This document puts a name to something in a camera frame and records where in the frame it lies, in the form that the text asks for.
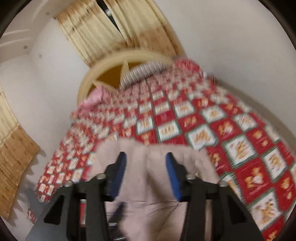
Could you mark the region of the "back window left curtain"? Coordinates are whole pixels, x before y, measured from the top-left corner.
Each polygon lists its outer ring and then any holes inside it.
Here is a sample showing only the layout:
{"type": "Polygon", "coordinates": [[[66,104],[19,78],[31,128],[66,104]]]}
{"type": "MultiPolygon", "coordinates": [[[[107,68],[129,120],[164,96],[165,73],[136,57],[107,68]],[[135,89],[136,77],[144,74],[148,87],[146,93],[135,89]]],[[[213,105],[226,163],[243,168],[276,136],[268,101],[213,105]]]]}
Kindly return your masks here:
{"type": "Polygon", "coordinates": [[[56,19],[67,40],[88,67],[106,55],[127,47],[124,37],[97,1],[75,1],[56,19]]]}

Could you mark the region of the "side window beige curtain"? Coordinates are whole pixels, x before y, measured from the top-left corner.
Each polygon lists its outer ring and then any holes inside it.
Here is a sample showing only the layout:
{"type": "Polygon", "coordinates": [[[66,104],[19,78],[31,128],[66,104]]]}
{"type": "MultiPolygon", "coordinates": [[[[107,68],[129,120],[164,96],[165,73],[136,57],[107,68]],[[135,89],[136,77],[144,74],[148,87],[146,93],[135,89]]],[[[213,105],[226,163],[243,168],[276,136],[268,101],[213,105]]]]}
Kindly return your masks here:
{"type": "Polygon", "coordinates": [[[21,178],[40,150],[24,131],[1,90],[1,217],[8,220],[21,178]]]}

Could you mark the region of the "cream arched headboard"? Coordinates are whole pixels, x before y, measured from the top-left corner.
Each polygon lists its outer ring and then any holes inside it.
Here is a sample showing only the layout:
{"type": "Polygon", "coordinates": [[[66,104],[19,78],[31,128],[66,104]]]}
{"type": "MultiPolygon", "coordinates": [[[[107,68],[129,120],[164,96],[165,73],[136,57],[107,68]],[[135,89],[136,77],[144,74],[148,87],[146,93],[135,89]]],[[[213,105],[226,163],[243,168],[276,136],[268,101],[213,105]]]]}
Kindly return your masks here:
{"type": "Polygon", "coordinates": [[[172,58],[147,50],[130,48],[114,52],[99,60],[86,73],[79,86],[77,103],[85,99],[100,84],[109,90],[119,88],[121,77],[128,73],[130,68],[147,61],[173,63],[172,58]]]}

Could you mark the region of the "pink folded blanket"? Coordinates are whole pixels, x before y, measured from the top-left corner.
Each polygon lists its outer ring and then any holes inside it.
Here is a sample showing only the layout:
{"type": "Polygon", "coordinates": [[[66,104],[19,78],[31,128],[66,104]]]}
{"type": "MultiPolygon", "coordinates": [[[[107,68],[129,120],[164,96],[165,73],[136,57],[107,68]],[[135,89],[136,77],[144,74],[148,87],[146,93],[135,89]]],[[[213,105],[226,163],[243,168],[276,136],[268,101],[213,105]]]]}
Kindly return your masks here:
{"type": "Polygon", "coordinates": [[[81,102],[79,102],[76,113],[81,114],[85,111],[91,110],[97,104],[106,101],[111,97],[112,91],[107,89],[104,85],[97,86],[88,97],[85,97],[81,102]]]}

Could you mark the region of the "striped pillow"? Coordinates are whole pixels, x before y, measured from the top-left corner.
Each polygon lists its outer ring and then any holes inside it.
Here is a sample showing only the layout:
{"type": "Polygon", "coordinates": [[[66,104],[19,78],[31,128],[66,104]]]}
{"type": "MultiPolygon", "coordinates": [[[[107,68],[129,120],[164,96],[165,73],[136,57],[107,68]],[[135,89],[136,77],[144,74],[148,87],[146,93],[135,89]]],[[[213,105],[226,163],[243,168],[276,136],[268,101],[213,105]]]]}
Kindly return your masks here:
{"type": "Polygon", "coordinates": [[[171,64],[166,64],[158,61],[147,61],[143,64],[131,68],[120,79],[119,89],[127,89],[132,85],[153,76],[159,74],[168,68],[171,64]]]}

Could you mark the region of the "beige quilted puffer jacket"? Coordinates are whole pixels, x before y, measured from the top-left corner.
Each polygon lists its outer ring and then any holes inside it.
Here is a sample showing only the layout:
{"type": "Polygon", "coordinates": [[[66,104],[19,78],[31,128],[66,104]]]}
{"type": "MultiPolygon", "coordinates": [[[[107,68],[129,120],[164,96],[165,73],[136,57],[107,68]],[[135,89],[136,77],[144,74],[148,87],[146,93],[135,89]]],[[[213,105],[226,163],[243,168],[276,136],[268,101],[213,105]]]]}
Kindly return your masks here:
{"type": "Polygon", "coordinates": [[[106,139],[91,157],[86,179],[104,172],[120,152],[126,153],[126,169],[119,196],[106,205],[111,216],[120,202],[125,203],[119,230],[128,240],[179,240],[187,205],[173,195],[166,154],[171,152],[188,173],[202,180],[218,183],[219,177],[206,151],[182,145],[144,145],[129,138],[106,139]]]}

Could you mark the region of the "back window right curtain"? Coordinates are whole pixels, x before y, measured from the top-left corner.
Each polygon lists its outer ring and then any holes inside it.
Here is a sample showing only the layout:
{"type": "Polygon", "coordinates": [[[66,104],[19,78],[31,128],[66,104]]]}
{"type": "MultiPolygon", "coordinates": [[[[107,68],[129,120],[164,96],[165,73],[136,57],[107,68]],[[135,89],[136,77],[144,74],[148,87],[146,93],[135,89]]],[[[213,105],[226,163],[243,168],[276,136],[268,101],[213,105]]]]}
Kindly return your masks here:
{"type": "Polygon", "coordinates": [[[185,54],[173,28],[154,1],[105,1],[129,48],[175,58],[185,54]]]}

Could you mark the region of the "red teddy bear bedspread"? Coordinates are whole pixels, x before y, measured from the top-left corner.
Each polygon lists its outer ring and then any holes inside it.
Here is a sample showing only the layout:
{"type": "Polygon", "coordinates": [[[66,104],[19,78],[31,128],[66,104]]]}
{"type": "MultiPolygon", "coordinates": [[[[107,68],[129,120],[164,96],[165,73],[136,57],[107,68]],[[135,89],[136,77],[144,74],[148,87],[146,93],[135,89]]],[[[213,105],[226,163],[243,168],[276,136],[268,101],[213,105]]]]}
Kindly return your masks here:
{"type": "Polygon", "coordinates": [[[41,202],[66,181],[86,178],[107,138],[206,150],[219,177],[248,207],[265,240],[279,240],[295,218],[295,150],[266,114],[208,79],[199,65],[173,67],[114,90],[74,121],[37,184],[41,202]]]}

